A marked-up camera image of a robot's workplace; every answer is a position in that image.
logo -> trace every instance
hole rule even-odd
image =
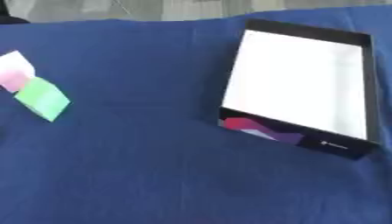
[[[348,150],[348,148],[346,146],[339,145],[339,144],[336,144],[336,143],[328,143],[326,141],[322,141],[321,144],[322,145],[328,145],[328,146],[336,147],[336,148],[340,148],[342,150]]]

gray floor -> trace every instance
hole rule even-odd
[[[11,14],[32,22],[124,18],[188,20],[271,11],[370,4],[392,0],[6,0]]]

blue tablecloth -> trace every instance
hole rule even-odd
[[[354,162],[216,125],[246,18],[373,34],[392,147],[389,6],[3,25],[0,53],[72,104],[49,123],[0,92],[0,223],[392,223],[388,150]]]

green cube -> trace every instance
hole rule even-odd
[[[39,77],[31,79],[15,98],[50,122],[69,104],[67,97],[56,86]]]

cardboard box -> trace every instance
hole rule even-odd
[[[222,126],[357,159],[379,147],[371,37],[252,19],[220,108]]]

